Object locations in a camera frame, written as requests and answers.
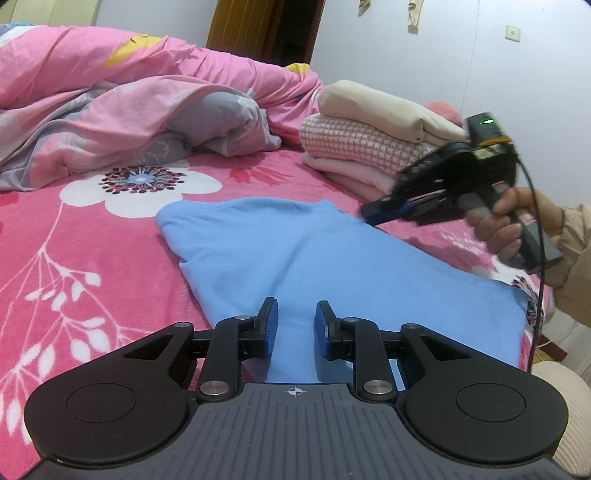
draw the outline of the finger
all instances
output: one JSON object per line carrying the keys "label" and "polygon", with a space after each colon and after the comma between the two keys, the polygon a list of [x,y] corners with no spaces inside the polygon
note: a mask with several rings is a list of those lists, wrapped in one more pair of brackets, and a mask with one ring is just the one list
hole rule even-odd
{"label": "finger", "polygon": [[499,260],[501,260],[501,262],[503,262],[505,265],[509,265],[511,267],[511,261],[520,248],[521,240],[515,240],[506,247],[501,248],[496,256],[499,257]]}
{"label": "finger", "polygon": [[512,225],[497,230],[491,235],[488,242],[486,242],[486,246],[492,254],[498,254],[502,248],[515,242],[520,236],[521,225],[513,223]]}
{"label": "finger", "polygon": [[509,217],[495,216],[482,219],[474,229],[474,236],[481,242],[486,242],[497,230],[510,224]]}
{"label": "finger", "polygon": [[478,225],[482,218],[482,214],[478,210],[470,210],[466,212],[466,221],[471,227]]}
{"label": "finger", "polygon": [[492,208],[495,215],[506,215],[517,207],[531,209],[533,196],[530,189],[510,188],[503,192],[501,199]]}

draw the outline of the yellow patch on quilt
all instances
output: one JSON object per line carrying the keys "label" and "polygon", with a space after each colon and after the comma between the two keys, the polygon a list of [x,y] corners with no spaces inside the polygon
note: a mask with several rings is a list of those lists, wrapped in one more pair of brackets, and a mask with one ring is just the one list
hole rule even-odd
{"label": "yellow patch on quilt", "polygon": [[117,49],[117,51],[107,59],[105,62],[105,67],[114,67],[118,63],[124,61],[136,50],[139,50],[140,48],[153,47],[160,40],[162,40],[161,37],[149,37],[145,33],[142,33],[141,35],[134,35],[128,42],[125,43],[125,45]]}
{"label": "yellow patch on quilt", "polygon": [[310,68],[310,65],[308,65],[307,63],[292,63],[291,65],[288,65],[285,68],[290,72],[297,73],[299,75],[304,75]]}

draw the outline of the pink fluffy object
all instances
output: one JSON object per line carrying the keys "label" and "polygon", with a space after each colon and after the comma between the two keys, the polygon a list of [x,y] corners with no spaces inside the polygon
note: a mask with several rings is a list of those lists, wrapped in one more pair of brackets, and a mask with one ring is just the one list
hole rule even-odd
{"label": "pink fluffy object", "polygon": [[449,103],[446,102],[429,102],[425,104],[425,108],[428,108],[432,112],[435,112],[437,115],[442,116],[446,120],[449,120],[451,123],[456,124],[459,127],[464,126],[464,119],[462,118],[462,114],[458,112],[454,107],[452,107]]}

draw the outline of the person's arm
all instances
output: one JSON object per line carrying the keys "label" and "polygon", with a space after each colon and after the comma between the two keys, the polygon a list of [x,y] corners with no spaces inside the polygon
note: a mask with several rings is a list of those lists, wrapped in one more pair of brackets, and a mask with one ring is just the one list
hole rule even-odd
{"label": "person's arm", "polygon": [[[560,310],[591,326],[591,207],[559,208],[540,192],[536,197],[542,227],[564,255],[561,262],[546,271],[546,283],[554,288]],[[494,205],[492,218],[483,219],[477,211],[466,215],[477,239],[486,242],[490,252],[506,265],[511,265],[511,258],[521,246],[521,227],[511,225],[507,217],[516,208],[535,213],[530,189],[505,191]]]}

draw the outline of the silver screw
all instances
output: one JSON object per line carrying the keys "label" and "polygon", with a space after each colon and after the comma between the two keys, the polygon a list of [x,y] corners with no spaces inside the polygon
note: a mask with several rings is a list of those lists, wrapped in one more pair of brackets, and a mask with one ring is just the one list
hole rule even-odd
{"label": "silver screw", "polygon": [[373,395],[385,395],[392,391],[392,384],[385,380],[370,380],[363,385],[363,389]]}
{"label": "silver screw", "polygon": [[222,382],[221,380],[210,380],[209,382],[204,382],[199,387],[201,393],[203,395],[208,395],[209,397],[218,397],[220,395],[224,395],[224,393],[228,393],[230,390],[230,385],[226,382]]}

